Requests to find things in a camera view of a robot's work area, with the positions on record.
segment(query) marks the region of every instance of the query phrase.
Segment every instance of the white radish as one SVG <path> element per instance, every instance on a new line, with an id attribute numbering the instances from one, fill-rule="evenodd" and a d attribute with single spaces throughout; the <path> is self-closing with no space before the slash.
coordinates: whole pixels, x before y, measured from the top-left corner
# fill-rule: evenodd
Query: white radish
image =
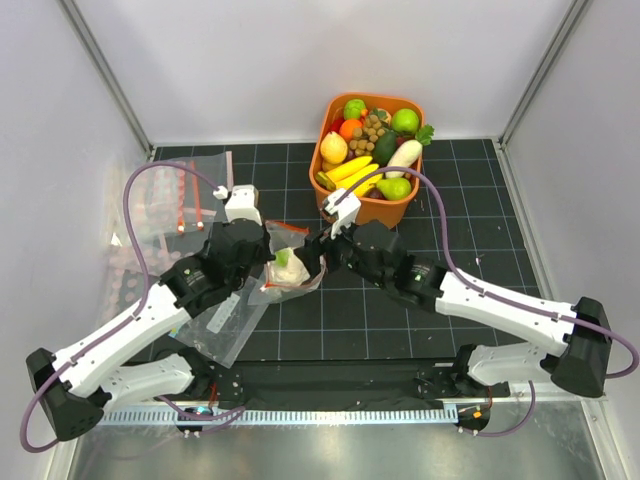
<path id="1" fill-rule="evenodd" d="M 418 140 L 407 140 L 393 154 L 387 167 L 410 167 L 422 154 L 422 144 Z M 387 178 L 399 178 L 404 175 L 402 172 L 386 172 Z"/>

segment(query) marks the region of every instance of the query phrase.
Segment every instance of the green pear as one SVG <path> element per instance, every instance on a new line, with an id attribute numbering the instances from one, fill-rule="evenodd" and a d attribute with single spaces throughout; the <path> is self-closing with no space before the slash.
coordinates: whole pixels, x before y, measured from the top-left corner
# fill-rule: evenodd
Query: green pear
<path id="1" fill-rule="evenodd" d="M 376 183 L 376 188 L 387 200 L 402 200 L 411 193 L 411 183 L 404 177 L 383 178 Z"/>

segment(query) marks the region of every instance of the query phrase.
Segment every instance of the avocado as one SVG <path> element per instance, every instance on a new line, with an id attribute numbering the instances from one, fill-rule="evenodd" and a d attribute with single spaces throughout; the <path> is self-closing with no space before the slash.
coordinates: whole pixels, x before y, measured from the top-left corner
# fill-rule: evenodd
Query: avocado
<path id="1" fill-rule="evenodd" d="M 374 163 L 377 163 L 381 167 L 384 167 L 389 163 L 389 160 L 391 160 L 391 157 L 398 148 L 396 145 L 396 138 L 398 138 L 398 134 L 393 130 L 389 130 L 378 139 L 376 142 L 376 148 L 373 149 L 373 153 L 371 154 L 373 156 Z"/>

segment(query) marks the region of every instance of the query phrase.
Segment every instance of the lemon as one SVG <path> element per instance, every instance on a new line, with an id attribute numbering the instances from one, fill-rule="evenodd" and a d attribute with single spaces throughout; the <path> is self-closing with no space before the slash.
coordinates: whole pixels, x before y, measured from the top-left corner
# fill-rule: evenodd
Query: lemon
<path id="1" fill-rule="evenodd" d="M 327 163 L 334 165 L 342 163 L 347 158 L 349 146 L 344 138 L 336 132 L 329 132 L 320 144 L 320 155 Z"/>

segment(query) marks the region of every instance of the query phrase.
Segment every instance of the white label on bag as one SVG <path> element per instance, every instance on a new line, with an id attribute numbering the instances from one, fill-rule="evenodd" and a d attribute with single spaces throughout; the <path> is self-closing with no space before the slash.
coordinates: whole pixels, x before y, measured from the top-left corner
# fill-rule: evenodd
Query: white label on bag
<path id="1" fill-rule="evenodd" d="M 207 330 L 218 333 L 222 329 L 227 320 L 231 317 L 231 314 L 236 308 L 236 305 L 240 301 L 240 295 L 232 293 L 229 298 L 222 302 L 218 306 L 218 310 L 213 314 L 213 318 L 207 324 Z"/>

